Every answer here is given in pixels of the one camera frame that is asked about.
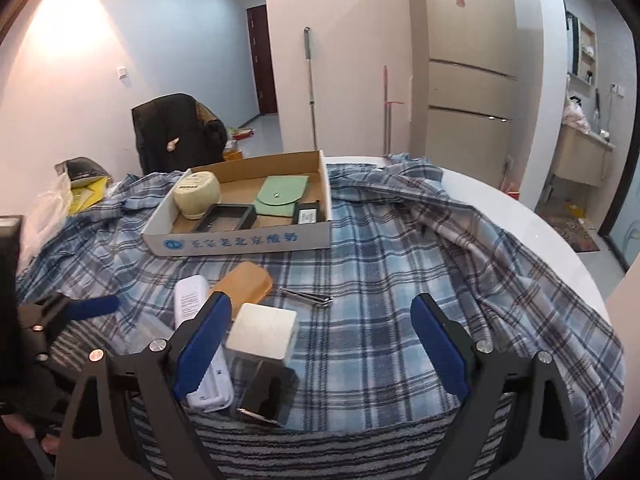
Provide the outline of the person's left hand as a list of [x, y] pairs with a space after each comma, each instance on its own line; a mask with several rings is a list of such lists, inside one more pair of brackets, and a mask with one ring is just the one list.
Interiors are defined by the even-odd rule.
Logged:
[[[12, 434], [18, 434], [24, 439], [35, 439], [35, 428], [20, 414], [4, 414], [1, 419], [6, 425], [6, 429]], [[58, 454], [59, 444], [60, 438], [53, 434], [47, 434], [40, 442], [43, 451], [50, 455]]]

